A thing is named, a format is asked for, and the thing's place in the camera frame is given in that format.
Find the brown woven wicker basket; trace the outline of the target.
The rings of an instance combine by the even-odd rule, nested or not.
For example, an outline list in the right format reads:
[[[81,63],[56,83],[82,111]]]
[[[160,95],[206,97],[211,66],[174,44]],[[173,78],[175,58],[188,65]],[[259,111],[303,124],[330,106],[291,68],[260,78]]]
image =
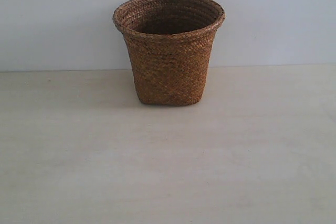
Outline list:
[[[198,103],[224,19],[213,0],[129,0],[118,6],[112,21],[125,41],[140,102]]]

